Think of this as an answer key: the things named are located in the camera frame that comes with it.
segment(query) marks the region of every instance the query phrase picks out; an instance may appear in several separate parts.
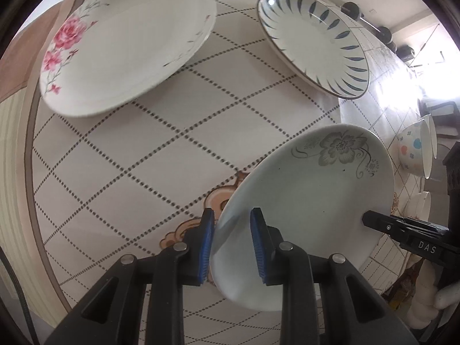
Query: gray flower pattern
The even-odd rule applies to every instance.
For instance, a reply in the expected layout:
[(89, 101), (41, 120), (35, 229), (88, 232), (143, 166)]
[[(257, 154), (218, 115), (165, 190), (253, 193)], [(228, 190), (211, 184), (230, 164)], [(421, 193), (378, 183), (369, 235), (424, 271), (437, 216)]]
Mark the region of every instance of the gray flower pattern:
[(291, 154), (293, 157), (301, 159), (319, 156), (319, 166), (328, 166), (336, 161), (342, 164), (349, 164), (359, 160), (356, 177), (358, 179), (362, 178), (365, 172), (373, 177), (379, 170), (379, 161), (372, 159), (367, 137), (362, 135), (353, 136), (348, 131), (344, 131), (332, 132), (322, 140), (318, 137), (312, 137), (301, 145), (293, 147)]
[(355, 160), (357, 150), (366, 143), (366, 137), (354, 137), (340, 132), (327, 135), (319, 145), (323, 148), (319, 156), (319, 165), (333, 164), (337, 158), (341, 163), (351, 163)]

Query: pink flower pattern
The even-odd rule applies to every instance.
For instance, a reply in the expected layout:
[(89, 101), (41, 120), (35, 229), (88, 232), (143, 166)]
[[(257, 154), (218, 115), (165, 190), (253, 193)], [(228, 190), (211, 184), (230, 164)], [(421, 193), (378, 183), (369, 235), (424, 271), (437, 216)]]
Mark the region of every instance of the pink flower pattern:
[(76, 15), (71, 15), (54, 36), (56, 49), (70, 49), (79, 42), (87, 30), (87, 24)]
[(56, 84), (51, 84), (50, 91), (56, 94), (59, 94), (61, 87), (58, 87)]
[(56, 78), (61, 73), (61, 69), (69, 64), (73, 56), (77, 54), (78, 49), (67, 51), (72, 49), (81, 40), (83, 34), (97, 23), (97, 20), (86, 23), (83, 18), (88, 17), (88, 13), (91, 10), (101, 5), (109, 4), (102, 3), (102, 0), (93, 0), (85, 7), (78, 9), (77, 12), (67, 18), (61, 28), (56, 32), (56, 35), (54, 35), (42, 63), (41, 72), (48, 72), (44, 95), (48, 92), (53, 92), (56, 95), (59, 94), (61, 87), (56, 85)]
[(45, 57), (43, 58), (43, 68), (45, 70), (54, 71), (56, 69), (56, 65), (61, 63), (61, 52), (60, 51), (50, 51), (47, 50), (45, 53)]

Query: plate with pink flower pattern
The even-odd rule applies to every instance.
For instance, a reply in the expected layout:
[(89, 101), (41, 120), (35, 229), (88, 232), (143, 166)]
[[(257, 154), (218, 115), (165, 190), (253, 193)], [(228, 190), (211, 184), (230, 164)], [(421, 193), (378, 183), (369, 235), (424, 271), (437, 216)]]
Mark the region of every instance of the plate with pink flower pattern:
[(208, 38), (214, 0), (88, 0), (43, 58), (40, 90), (68, 117), (99, 114), (155, 87)]
[(260, 207), (285, 241), (320, 257), (341, 253), (358, 269), (382, 235), (361, 218), (389, 215), (393, 192), (390, 156), (372, 132), (333, 124), (302, 134), (265, 158), (225, 205), (212, 240), (214, 283), (241, 306), (281, 310), (282, 286), (267, 287), (258, 274), (251, 210)]

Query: checkered tablecloth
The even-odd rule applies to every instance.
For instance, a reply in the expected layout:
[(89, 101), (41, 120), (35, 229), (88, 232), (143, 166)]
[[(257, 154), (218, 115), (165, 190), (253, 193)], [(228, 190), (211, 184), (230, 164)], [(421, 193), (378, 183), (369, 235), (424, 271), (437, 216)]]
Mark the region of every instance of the checkered tablecloth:
[[(209, 39), (144, 96), (79, 119), (54, 114), (40, 101), (33, 136), (34, 201), (43, 258), (53, 269), (50, 279), (57, 280), (71, 306), (122, 255), (160, 252), (196, 225), (204, 207), (218, 217), (258, 162), (318, 127), (352, 123), (381, 139), (394, 163), (395, 214), (402, 214), (420, 190), (420, 179), (400, 167), (395, 139), (417, 120), (420, 90), (390, 50), (331, 7), (351, 27), (370, 68), (366, 94), (342, 100), (310, 87), (278, 58), (257, 20), (257, 0), (215, 1), (218, 16)], [(406, 251), (384, 236), (361, 272), (383, 292), (397, 279), (405, 257)], [(185, 287), (184, 301), (186, 344), (279, 340), (279, 312), (236, 306), (211, 276), (203, 287)]]

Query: plate rim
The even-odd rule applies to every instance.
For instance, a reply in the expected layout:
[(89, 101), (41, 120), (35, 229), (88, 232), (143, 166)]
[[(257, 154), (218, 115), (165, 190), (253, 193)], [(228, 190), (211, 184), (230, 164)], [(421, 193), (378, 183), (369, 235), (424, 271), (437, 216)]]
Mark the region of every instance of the plate rim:
[[(330, 95), (333, 95), (335, 97), (338, 97), (338, 98), (341, 98), (341, 99), (344, 99), (344, 100), (357, 100), (358, 98), (361, 98), (363, 97), (367, 90), (369, 89), (369, 85), (370, 85), (370, 77), (369, 77), (369, 80), (367, 81), (367, 84), (366, 84), (366, 89), (364, 90), (364, 92), (357, 96), (357, 97), (345, 97), (343, 95), (339, 95), (337, 93), (333, 93), (332, 91), (329, 91), (329, 89), (326, 89), (324, 88), (323, 86), (319, 86), (313, 79), (311, 79), (310, 77), (308, 77), (306, 74), (304, 74), (302, 71), (300, 71), (300, 69), (295, 66), (293, 64), (293, 62), (278, 48), (278, 46), (275, 44), (275, 42), (273, 41), (273, 39), (270, 37), (270, 35), (268, 34), (268, 32), (266, 31), (266, 28), (264, 27), (264, 25), (262, 24), (262, 21), (261, 21), (261, 16), (260, 16), (260, 12), (259, 12), (259, 5), (260, 5), (260, 2), (262, 0), (257, 0), (257, 4), (256, 4), (256, 11), (257, 11), (257, 18), (258, 18), (258, 23), (259, 25), (262, 27), (262, 31), (264, 33), (264, 36), (265, 38), (267, 39), (268, 41), (268, 44), (270, 45), (270, 47), (272, 47), (272, 49), (276, 52), (276, 54), (278, 55), (278, 57), (280, 57), (282, 59), (282, 61), (293, 71), (295, 72), (295, 74), (302, 78), (303, 80), (305, 80), (309, 85), (311, 85), (312, 87), (314, 87), (315, 89), (317, 89), (318, 91), (322, 91), (322, 92), (326, 92)], [(322, 6), (324, 7), (327, 7), (326, 5), (324, 5), (321, 1), (319, 0), (315, 0), (316, 2), (318, 2), (319, 4), (321, 4)], [(334, 11), (333, 13), (340, 19), (341, 22), (343, 22), (347, 27), (348, 25), (344, 22), (343, 19), (341, 19)], [(353, 35), (353, 37), (356, 39), (357, 43), (359, 44), (359, 47), (361, 48), (361, 50), (363, 51), (363, 54), (364, 54), (364, 59), (366, 61), (366, 65), (367, 65), (367, 71), (369, 72), (369, 62), (367, 61), (367, 57), (366, 57), (366, 54), (364, 52), (364, 49), (363, 47), (361, 46), (360, 42), (358, 41), (358, 38), (355, 36), (355, 34), (353, 33), (353, 31), (351, 31), (351, 27), (348, 27), (350, 29), (350, 33)]]
[[(66, 22), (68, 21), (68, 19), (70, 19), (72, 17), (72, 15), (78, 10), (80, 9), (82, 6), (86, 5), (88, 2), (91, 2), (93, 0), (86, 0), (84, 1), (84, 3), (82, 5), (80, 5), (77, 9), (75, 9), (74, 12), (72, 12), (65, 20), (64, 22), (59, 26), (59, 28), (57, 29), (56, 32), (58, 32), (61, 27), (63, 27)], [(72, 110), (66, 110), (66, 111), (63, 111), (63, 110), (59, 110), (59, 108), (56, 108), (55, 107), (55, 104), (53, 102), (49, 102), (49, 99), (48, 97), (45, 96), (46, 92), (43, 91), (43, 85), (42, 85), (42, 76), (44, 76), (45, 73), (47, 73), (48, 71), (44, 71), (43, 70), (43, 58), (41, 60), (41, 67), (40, 67), (40, 75), (39, 75), (39, 88), (40, 88), (40, 94), (41, 94), (41, 97), (43, 98), (43, 100), (45, 101), (45, 103), (47, 104), (47, 106), (54, 112), (56, 112), (57, 114), (63, 116), (63, 117), (67, 117), (67, 118), (87, 118), (87, 117), (91, 117), (91, 116), (95, 116), (95, 115), (100, 115), (104, 112), (107, 112), (107, 111), (110, 111), (110, 110), (114, 110), (116, 109), (117, 107), (121, 106), (121, 105), (124, 105), (125, 103), (128, 103), (132, 100), (135, 100), (136, 98), (144, 95), (146, 92), (148, 91), (151, 91), (152, 89), (154, 89), (156, 86), (160, 85), (162, 82), (164, 82), (166, 79), (168, 79), (171, 75), (173, 75), (176, 71), (178, 71), (184, 64), (187, 63), (187, 61), (190, 60), (190, 58), (192, 58), (196, 53), (197, 51), (204, 45), (204, 43), (208, 40), (209, 36), (211, 35), (211, 32), (215, 26), (215, 23), (216, 23), (216, 18), (217, 18), (217, 3), (215, 0), (208, 0), (208, 5), (209, 5), (209, 19), (208, 19), (208, 24), (206, 24), (206, 21), (205, 23), (201, 26), (201, 29), (204, 29), (206, 28), (206, 26), (208, 26), (209, 28), (205, 30), (205, 33), (204, 35), (202, 36), (201, 39), (199, 39), (197, 42), (199, 42), (197, 48), (195, 50), (191, 50), (189, 54), (187, 55), (184, 55), (184, 57), (182, 57), (181, 59), (178, 59), (176, 61), (174, 61), (176, 63), (176, 65), (172, 66), (171, 67), (171, 71), (168, 71), (166, 72), (165, 74), (167, 75), (164, 75), (162, 77), (159, 77), (155, 82), (150, 82), (148, 83), (148, 85), (145, 85), (144, 87), (142, 87), (142, 90), (139, 91), (139, 92), (136, 92), (135, 94), (131, 94), (129, 92), (125, 92), (124, 94), (120, 94), (119, 96), (117, 96), (117, 99), (118, 101), (117, 102), (113, 102), (113, 103), (110, 103), (109, 106), (104, 106), (104, 107), (99, 107), (97, 108), (96, 110), (93, 110), (93, 111), (85, 111), (85, 112), (72, 112)], [(46, 52), (48, 52), (50, 49), (52, 49), (52, 46), (53, 46), (53, 39), (54, 39), (54, 36), (53, 38), (51, 39), (49, 45), (47, 45), (46, 47), (46, 50), (45, 50), (45, 53), (43, 54), (43, 56), (45, 56)], [(139, 86), (139, 85), (142, 85), (142, 84), (146, 84), (146, 82), (139, 82), (136, 84), (136, 86)]]
[[(364, 131), (367, 131), (370, 135), (374, 136), (375, 142), (376, 142), (376, 143), (377, 143), (377, 142), (380, 142), (380, 143), (381, 143), (381, 146), (383, 147), (382, 152), (383, 152), (383, 151), (386, 152), (386, 155), (384, 155), (384, 157), (387, 157), (386, 160), (387, 160), (387, 162), (388, 162), (389, 169), (391, 170), (391, 172), (392, 172), (392, 174), (393, 174), (393, 168), (392, 168), (391, 157), (390, 157), (390, 155), (388, 154), (388, 152), (387, 152), (387, 150), (386, 150), (386, 148), (385, 148), (385, 145), (383, 144), (383, 142), (379, 139), (379, 137), (378, 137), (374, 132), (372, 132), (372, 131), (370, 131), (370, 130), (368, 130), (368, 129), (362, 127), (362, 126), (359, 126), (359, 125), (357, 125), (357, 124), (351, 124), (351, 123), (329, 124), (329, 125), (326, 125), (326, 126), (324, 126), (324, 127), (320, 127), (320, 128), (311, 130), (310, 133), (314, 133), (314, 132), (316, 132), (316, 131), (318, 131), (318, 130), (322, 130), (322, 129), (331, 129), (331, 128), (337, 127), (337, 126), (339, 126), (339, 125), (342, 126), (344, 129), (346, 129), (347, 127), (358, 128), (358, 129), (363, 130), (363, 132), (364, 132)], [(284, 144), (284, 145), (282, 145), (281, 147), (279, 147), (278, 149), (276, 149), (274, 152), (272, 152), (271, 154), (269, 154), (265, 159), (263, 159), (261, 162), (259, 162), (259, 164), (253, 169), (253, 171), (252, 171), (250, 174), (252, 174), (252, 173), (253, 173), (255, 170), (257, 170), (258, 168), (263, 167), (263, 166), (266, 166), (267, 164), (269, 164), (269, 161), (266, 160), (266, 159), (267, 159), (268, 157), (270, 157), (272, 154), (275, 154), (276, 152), (278, 152), (278, 154), (280, 154), (280, 152), (282, 152), (282, 151), (284, 150), (283, 148), (285, 148), (286, 150), (289, 150), (289, 149), (286, 148), (286, 146), (289, 146), (289, 144), (291, 144), (293, 141), (300, 140), (301, 138), (305, 138), (307, 135), (309, 135), (309, 133), (300, 134), (300, 135), (296, 136), (295, 138), (291, 139), (290, 141), (288, 141), (286, 144)], [(395, 185), (395, 184), (394, 184), (394, 175), (391, 175), (391, 180), (390, 180), (390, 182), (392, 183), (392, 190), (391, 190), (391, 192), (389, 192), (390, 194), (389, 194), (388, 215), (390, 214), (391, 205), (392, 205), (392, 202), (393, 202), (393, 193), (394, 193), (394, 185)], [(232, 194), (232, 197), (235, 195), (235, 193), (236, 193), (238, 190), (241, 191), (240, 188), (241, 188), (241, 186), (239, 186), (239, 187), (236, 188), (235, 192)], [(231, 198), (229, 199), (229, 201), (228, 201), (227, 204), (225, 205), (226, 207), (228, 206), (228, 204), (229, 204), (230, 201), (231, 201)], [(219, 220), (220, 220), (221, 218), (222, 218), (222, 214), (220, 215), (220, 217), (219, 217), (219, 219), (218, 219), (218, 221), (217, 221), (216, 227), (215, 227), (215, 229), (214, 229), (214, 232), (215, 232), (215, 233), (217, 232), (217, 226), (218, 226)], [(378, 242), (379, 242), (381, 236), (382, 236), (382, 233), (380, 232), (380, 236), (377, 238), (377, 241), (376, 241), (376, 245), (375, 245), (375, 246), (378, 245)], [(211, 273), (212, 273), (213, 269), (215, 269), (215, 268), (213, 268), (213, 266), (217, 263), (217, 262), (215, 261), (214, 255), (215, 255), (215, 250), (214, 250), (213, 247), (211, 247), (211, 254), (210, 254), (210, 261), (209, 261)], [(244, 305), (244, 304), (242, 303), (243, 300), (241, 300), (241, 299), (240, 299), (240, 300), (236, 300), (235, 297), (231, 297), (231, 298), (228, 297), (228, 296), (224, 293), (224, 291), (227, 291), (227, 289), (225, 289), (225, 290), (222, 289), (222, 285), (220, 284), (220, 281), (222, 281), (222, 278), (216, 278), (216, 275), (213, 275), (212, 278), (213, 278), (213, 282), (214, 282), (215, 286), (217, 287), (217, 289), (218, 289), (218, 290), (222, 293), (222, 295), (223, 295), (224, 297), (226, 297), (228, 300), (230, 300), (230, 301), (232, 301), (232, 302), (235, 302), (235, 303), (238, 304), (238, 305), (242, 305), (243, 307), (246, 307), (246, 308), (251, 309), (251, 310), (262, 311), (260, 306), (259, 306), (259, 307), (257, 307), (257, 306), (247, 306), (247, 305)]]

